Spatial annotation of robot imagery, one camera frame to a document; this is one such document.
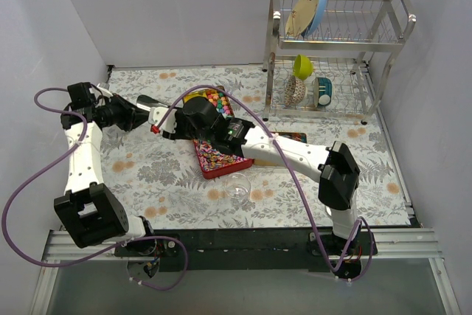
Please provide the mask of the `red tin of swirl lollipops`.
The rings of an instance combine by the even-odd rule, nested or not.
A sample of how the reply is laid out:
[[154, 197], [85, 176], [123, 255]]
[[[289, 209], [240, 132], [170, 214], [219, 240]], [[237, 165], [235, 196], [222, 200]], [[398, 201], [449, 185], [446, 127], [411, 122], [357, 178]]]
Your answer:
[[226, 155], [214, 149], [208, 142], [193, 141], [197, 160], [205, 179], [216, 179], [250, 168], [254, 160], [236, 155]]

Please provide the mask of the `clear glass jar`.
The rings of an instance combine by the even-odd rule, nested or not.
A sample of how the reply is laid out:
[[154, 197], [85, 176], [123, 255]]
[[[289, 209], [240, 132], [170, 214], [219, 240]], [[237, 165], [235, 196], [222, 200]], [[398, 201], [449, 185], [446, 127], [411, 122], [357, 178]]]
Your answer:
[[244, 207], [249, 203], [251, 182], [242, 173], [229, 174], [223, 182], [223, 190], [233, 205]]

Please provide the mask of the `metal scoop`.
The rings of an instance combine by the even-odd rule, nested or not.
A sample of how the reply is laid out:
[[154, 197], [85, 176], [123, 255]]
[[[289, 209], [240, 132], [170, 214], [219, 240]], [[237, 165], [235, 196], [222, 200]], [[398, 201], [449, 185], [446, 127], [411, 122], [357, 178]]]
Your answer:
[[152, 108], [155, 108], [155, 107], [162, 107], [162, 108], [169, 107], [168, 104], [162, 101], [159, 101], [157, 99], [154, 99], [152, 97], [149, 97], [147, 95], [144, 95], [144, 94], [141, 94], [137, 97], [136, 106], [145, 111], [150, 111]]

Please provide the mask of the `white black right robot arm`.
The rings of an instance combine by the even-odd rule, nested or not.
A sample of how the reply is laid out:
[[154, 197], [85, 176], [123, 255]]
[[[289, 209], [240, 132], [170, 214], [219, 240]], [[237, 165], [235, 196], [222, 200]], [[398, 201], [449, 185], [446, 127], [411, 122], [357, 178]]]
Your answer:
[[331, 211], [333, 243], [342, 254], [361, 244], [356, 193], [360, 169], [341, 142], [310, 145], [266, 132], [261, 125], [219, 113], [205, 97], [193, 97], [180, 108], [155, 108], [153, 130], [166, 139], [208, 142], [218, 152], [289, 166], [318, 183], [318, 199]]

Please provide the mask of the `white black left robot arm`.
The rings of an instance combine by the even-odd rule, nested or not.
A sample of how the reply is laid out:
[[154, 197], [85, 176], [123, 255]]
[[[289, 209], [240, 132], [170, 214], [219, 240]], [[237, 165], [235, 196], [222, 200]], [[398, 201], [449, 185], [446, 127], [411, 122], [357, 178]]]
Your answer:
[[147, 122], [148, 112], [91, 83], [70, 85], [67, 92], [71, 101], [60, 121], [74, 151], [64, 195], [54, 200], [57, 216], [80, 248], [131, 239], [139, 255], [151, 255], [157, 239], [149, 222], [128, 215], [105, 185], [100, 155], [104, 128], [132, 131]]

